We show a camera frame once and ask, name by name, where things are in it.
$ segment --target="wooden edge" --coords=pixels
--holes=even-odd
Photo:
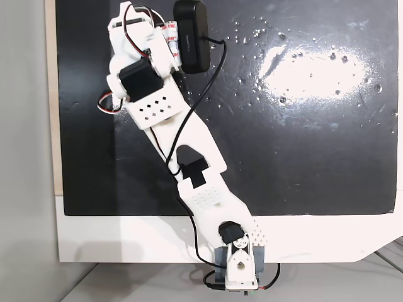
[[[55,0],[45,0],[45,26],[54,190],[56,196],[61,196],[63,195],[63,176],[62,149],[60,146],[59,75],[57,70]]]

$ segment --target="white base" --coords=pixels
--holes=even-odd
[[[198,262],[188,217],[65,216],[56,197],[62,262]],[[258,216],[265,262],[354,262],[403,236],[403,191],[395,213],[373,216]],[[200,255],[212,249],[200,241]]]

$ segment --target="water droplet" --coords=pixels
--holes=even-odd
[[[377,93],[381,93],[383,89],[381,84],[376,84],[373,88]]]

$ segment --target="white robotic arm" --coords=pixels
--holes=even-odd
[[[191,108],[171,75],[179,70],[180,64],[176,23],[153,25],[150,16],[136,11],[131,2],[121,3],[119,16],[108,25],[115,54],[107,81],[113,95],[125,100],[136,125],[145,131],[166,161]],[[140,86],[147,76],[155,80],[155,87],[149,87],[148,82]],[[181,145],[191,147],[204,159],[180,170],[176,149]],[[247,206],[229,191],[222,179],[220,173],[227,166],[206,124],[196,113],[186,122],[167,166],[178,182],[180,198],[194,214],[199,232],[212,247],[229,247],[226,288],[257,289],[252,249],[256,223]]]

